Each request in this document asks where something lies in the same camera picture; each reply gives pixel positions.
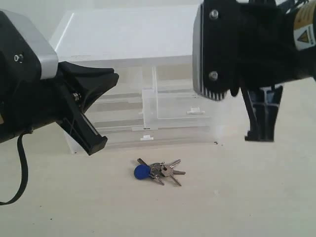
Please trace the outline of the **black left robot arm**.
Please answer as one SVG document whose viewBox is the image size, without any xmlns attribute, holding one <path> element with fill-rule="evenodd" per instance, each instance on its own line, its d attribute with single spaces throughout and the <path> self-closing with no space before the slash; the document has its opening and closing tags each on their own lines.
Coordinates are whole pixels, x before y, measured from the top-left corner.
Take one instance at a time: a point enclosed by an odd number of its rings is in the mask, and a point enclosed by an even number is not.
<svg viewBox="0 0 316 237">
<path fill-rule="evenodd" d="M 61 62 L 56 76 L 51 79 L 20 81 L 0 100 L 1 142 L 55 122 L 88 155 L 102 150 L 108 138 L 98 133 L 85 112 L 115 87 L 118 79 L 119 75 L 112 68 Z"/>
</svg>

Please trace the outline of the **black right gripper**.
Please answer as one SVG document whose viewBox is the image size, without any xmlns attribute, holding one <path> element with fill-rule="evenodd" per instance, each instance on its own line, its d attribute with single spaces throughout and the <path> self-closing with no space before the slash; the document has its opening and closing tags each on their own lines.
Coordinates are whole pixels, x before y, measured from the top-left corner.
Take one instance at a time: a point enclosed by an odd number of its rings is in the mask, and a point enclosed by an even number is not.
<svg viewBox="0 0 316 237">
<path fill-rule="evenodd" d="M 274 141 L 283 83 L 297 75 L 293 13 L 298 4 L 298 0 L 239 4 L 238 78 L 231 92 L 242 92 L 250 121 L 246 141 Z"/>
</svg>

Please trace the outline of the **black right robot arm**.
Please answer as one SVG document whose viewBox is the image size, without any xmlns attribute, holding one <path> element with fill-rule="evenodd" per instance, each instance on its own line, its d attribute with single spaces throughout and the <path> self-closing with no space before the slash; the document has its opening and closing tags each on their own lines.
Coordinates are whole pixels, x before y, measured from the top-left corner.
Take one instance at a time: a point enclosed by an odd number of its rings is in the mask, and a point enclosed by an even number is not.
<svg viewBox="0 0 316 237">
<path fill-rule="evenodd" d="M 237 80 L 249 117 L 246 141 L 273 142 L 287 82 L 316 76 L 316 3 L 251 0 L 240 5 Z"/>
</svg>

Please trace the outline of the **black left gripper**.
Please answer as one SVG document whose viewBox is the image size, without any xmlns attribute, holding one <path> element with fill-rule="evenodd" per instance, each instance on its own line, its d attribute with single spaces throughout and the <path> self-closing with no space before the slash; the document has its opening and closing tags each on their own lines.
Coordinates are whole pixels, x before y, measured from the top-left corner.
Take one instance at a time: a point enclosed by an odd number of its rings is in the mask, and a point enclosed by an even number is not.
<svg viewBox="0 0 316 237">
<path fill-rule="evenodd" d="M 88 155 L 102 150 L 108 138 L 100 135 L 84 113 L 115 87 L 118 79 L 113 68 L 90 68 L 66 61 L 58 63 L 56 77 L 32 83 L 32 128 L 55 122 Z"/>
</svg>

